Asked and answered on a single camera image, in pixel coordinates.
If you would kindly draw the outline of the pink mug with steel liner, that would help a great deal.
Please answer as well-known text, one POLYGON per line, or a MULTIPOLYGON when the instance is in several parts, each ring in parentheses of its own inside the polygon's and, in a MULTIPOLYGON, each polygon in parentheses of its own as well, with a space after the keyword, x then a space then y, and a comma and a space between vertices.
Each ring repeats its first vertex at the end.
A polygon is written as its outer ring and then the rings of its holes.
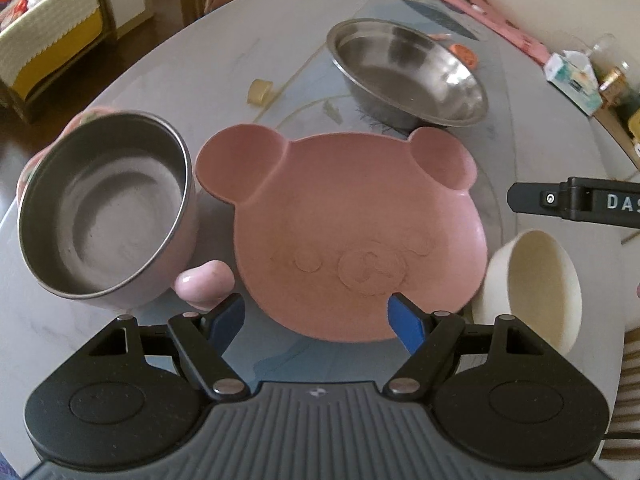
POLYGON ((198 196, 186 141, 166 120, 93 108, 25 167, 17 231, 51 294, 129 310, 173 290, 209 310, 229 295, 227 263, 192 268, 198 196))

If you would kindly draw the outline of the pink bear-shaped plate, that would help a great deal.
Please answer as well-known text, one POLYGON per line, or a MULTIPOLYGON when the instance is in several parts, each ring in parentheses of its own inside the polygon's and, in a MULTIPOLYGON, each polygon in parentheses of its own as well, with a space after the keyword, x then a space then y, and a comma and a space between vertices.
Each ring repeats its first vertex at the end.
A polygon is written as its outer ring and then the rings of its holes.
POLYGON ((204 191, 233 207, 240 278, 266 315, 338 342, 392 336, 387 303, 457 312, 482 284, 488 249, 470 191, 471 153, 421 127, 405 140, 334 132, 290 140, 262 125, 201 148, 204 191))

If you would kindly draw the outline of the large stainless steel bowl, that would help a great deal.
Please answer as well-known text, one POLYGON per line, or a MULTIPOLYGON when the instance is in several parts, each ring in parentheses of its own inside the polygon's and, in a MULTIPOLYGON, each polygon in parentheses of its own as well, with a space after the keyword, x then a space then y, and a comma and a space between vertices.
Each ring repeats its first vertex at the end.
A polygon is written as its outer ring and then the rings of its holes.
POLYGON ((326 35, 332 62, 360 108, 398 131, 471 127, 488 97, 460 58, 423 32, 377 18, 354 18, 326 35))

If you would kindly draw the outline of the glass jar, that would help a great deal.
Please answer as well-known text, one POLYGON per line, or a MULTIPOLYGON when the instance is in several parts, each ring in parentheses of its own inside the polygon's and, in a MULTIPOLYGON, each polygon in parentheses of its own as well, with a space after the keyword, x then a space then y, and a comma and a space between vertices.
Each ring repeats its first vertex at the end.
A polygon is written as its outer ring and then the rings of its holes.
POLYGON ((630 91, 630 65, 617 38, 613 34, 600 36, 591 46, 589 58, 603 106, 622 104, 630 91))

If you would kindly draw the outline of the wooden chair right side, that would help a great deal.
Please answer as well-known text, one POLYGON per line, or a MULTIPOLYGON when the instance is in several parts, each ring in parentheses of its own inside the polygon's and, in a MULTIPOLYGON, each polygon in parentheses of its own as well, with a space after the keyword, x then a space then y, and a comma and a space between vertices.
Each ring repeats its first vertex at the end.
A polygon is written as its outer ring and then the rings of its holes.
POLYGON ((639 327, 628 330, 624 339, 620 383, 613 415, 605 435, 602 460, 639 459, 640 342, 639 327))

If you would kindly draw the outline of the tissue box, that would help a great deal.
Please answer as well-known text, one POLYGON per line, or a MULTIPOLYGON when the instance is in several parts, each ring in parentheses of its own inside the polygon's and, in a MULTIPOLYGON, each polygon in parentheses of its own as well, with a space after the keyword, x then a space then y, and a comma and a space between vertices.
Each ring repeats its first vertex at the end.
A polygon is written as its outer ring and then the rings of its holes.
POLYGON ((584 52, 552 53, 544 64, 544 76, 588 117, 603 104, 596 74, 584 52))

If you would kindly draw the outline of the orange tape measure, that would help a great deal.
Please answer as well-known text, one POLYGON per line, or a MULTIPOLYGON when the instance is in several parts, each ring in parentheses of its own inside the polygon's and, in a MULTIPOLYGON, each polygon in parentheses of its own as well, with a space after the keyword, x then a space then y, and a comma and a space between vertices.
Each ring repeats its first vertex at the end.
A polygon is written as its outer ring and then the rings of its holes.
POLYGON ((450 44, 448 49, 457 58, 460 58, 461 62, 469 70, 475 70, 477 68, 478 57, 470 48, 465 47, 463 44, 450 44))

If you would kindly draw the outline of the pink pen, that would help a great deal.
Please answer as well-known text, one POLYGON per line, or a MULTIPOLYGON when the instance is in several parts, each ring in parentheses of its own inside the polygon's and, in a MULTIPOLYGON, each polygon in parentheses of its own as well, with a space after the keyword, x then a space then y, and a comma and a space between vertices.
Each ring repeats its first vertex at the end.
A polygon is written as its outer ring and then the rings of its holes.
POLYGON ((451 39, 450 34, 428 34, 427 37, 434 41, 448 41, 451 39))

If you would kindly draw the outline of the pink paper sheet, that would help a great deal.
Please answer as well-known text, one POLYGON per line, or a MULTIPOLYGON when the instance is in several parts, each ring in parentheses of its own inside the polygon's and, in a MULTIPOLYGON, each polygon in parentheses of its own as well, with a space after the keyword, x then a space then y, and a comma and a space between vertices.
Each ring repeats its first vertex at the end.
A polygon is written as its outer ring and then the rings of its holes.
POLYGON ((485 25, 501 36, 518 50, 525 53, 538 65, 544 66, 551 58, 547 47, 537 38, 523 32, 518 26, 509 21, 502 13, 495 9, 488 0, 442 0, 457 10, 468 14, 474 20, 485 25))

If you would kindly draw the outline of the small beige tape roll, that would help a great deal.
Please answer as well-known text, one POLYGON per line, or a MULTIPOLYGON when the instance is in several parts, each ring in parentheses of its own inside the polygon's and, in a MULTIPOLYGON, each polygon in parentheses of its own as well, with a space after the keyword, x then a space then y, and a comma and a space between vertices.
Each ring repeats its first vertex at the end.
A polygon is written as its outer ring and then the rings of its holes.
POLYGON ((264 106, 270 99, 272 88, 272 81, 254 79, 247 90, 246 102, 250 105, 264 106))

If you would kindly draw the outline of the sofa with white cover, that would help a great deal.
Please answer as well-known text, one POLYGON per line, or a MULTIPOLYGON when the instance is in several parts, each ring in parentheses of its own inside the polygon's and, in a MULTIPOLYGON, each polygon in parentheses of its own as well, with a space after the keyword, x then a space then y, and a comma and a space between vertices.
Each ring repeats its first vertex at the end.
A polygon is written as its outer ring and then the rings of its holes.
POLYGON ((38 96, 114 37, 108 0, 1 0, 1 106, 29 122, 38 96))

